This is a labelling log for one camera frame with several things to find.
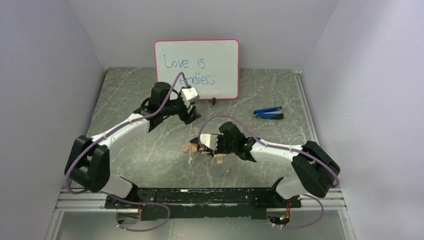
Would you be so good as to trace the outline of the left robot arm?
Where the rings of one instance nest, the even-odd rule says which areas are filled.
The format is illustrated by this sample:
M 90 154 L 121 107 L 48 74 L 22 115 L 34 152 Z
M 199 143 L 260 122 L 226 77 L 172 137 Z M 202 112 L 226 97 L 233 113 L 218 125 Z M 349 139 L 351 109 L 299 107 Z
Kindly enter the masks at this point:
M 111 160 L 133 139 L 154 130 L 165 119 L 177 115 L 186 125 L 201 117 L 195 107 L 198 91 L 182 87 L 176 91 L 167 82 L 156 82 L 139 108 L 111 129 L 73 143 L 66 164 L 65 182 L 73 181 L 92 193 L 104 192 L 127 201 L 137 200 L 138 187 L 111 173 Z

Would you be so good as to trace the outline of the beige and black umbrella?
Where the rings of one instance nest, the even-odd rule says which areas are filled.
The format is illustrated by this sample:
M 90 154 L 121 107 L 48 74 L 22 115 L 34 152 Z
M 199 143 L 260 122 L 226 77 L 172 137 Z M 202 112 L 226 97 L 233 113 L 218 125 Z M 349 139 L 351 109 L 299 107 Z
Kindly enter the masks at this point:
M 211 150 L 206 147 L 200 147 L 197 143 L 189 143 L 182 148 L 183 153 L 199 153 L 203 155 L 211 156 L 217 164 L 223 164 L 225 162 L 225 157 L 229 155 L 228 153 L 216 153 L 214 150 Z

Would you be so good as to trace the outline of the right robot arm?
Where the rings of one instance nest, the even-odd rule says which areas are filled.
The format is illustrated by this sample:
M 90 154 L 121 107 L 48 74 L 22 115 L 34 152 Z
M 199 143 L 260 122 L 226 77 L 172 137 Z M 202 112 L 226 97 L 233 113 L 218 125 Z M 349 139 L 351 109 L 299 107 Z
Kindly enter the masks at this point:
M 280 198 L 311 194 L 324 198 L 338 184 L 338 164 L 312 140 L 300 145 L 273 143 L 259 137 L 245 136 L 231 121 L 223 123 L 218 133 L 201 133 L 196 138 L 202 151 L 211 156 L 234 154 L 253 163 L 282 166 L 289 175 L 281 176 L 273 185 Z

